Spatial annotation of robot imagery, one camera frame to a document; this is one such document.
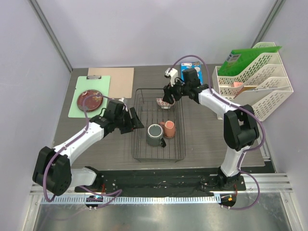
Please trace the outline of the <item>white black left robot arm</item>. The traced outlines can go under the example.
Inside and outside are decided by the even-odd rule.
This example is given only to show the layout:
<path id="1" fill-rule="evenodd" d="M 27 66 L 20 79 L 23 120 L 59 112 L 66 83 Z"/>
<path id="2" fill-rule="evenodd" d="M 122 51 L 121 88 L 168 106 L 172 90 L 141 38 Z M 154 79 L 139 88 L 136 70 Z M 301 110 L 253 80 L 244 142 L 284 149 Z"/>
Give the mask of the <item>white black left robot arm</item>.
<path id="1" fill-rule="evenodd" d="M 115 129 L 121 134 L 144 128 L 135 108 L 127 109 L 119 100 L 111 100 L 102 115 L 87 120 L 86 126 L 73 137 L 53 148 L 43 147 L 37 158 L 33 181 L 48 192 L 60 196 L 71 187 L 86 186 L 97 192 L 102 188 L 102 179 L 92 167 L 72 169 L 72 164 L 96 142 Z"/>

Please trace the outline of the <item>red floral plate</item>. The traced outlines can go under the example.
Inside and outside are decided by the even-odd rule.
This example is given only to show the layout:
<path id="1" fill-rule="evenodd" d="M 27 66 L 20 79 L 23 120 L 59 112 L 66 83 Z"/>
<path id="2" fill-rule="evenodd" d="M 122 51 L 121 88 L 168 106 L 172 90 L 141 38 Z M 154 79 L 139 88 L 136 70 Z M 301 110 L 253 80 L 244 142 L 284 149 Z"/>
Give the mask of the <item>red floral plate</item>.
<path id="1" fill-rule="evenodd" d="M 93 112 L 103 103 L 102 93 L 98 90 L 86 90 L 77 98 L 77 107 L 80 111 Z"/>

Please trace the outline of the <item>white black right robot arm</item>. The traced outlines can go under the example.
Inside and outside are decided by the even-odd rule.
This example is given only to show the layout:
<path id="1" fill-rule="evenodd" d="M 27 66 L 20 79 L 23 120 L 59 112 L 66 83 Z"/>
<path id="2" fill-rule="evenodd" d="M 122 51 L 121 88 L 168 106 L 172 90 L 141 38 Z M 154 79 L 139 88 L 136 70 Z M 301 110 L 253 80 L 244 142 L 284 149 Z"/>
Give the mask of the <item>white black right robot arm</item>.
<path id="1" fill-rule="evenodd" d="M 195 69 L 184 70 L 184 79 L 180 79 L 176 69 L 168 68 L 165 77 L 170 83 L 163 88 L 164 102 L 173 104 L 187 96 L 223 119 L 223 137 L 227 151 L 223 163 L 218 168 L 217 186 L 223 190 L 230 189 L 239 180 L 246 152 L 259 138 L 253 108 L 248 104 L 233 104 L 217 95 L 208 84 L 201 84 Z"/>

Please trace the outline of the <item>white bowl red diamond pattern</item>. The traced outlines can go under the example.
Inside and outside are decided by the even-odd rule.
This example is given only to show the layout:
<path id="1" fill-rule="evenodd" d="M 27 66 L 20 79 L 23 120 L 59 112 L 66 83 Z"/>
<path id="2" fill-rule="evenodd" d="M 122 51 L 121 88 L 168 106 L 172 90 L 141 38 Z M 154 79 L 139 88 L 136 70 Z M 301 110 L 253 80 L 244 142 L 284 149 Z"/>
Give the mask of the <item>white bowl red diamond pattern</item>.
<path id="1" fill-rule="evenodd" d="M 169 104 L 169 103 L 163 101 L 162 98 L 156 98 L 156 103 L 162 109 L 170 109 L 175 104 L 175 103 Z"/>

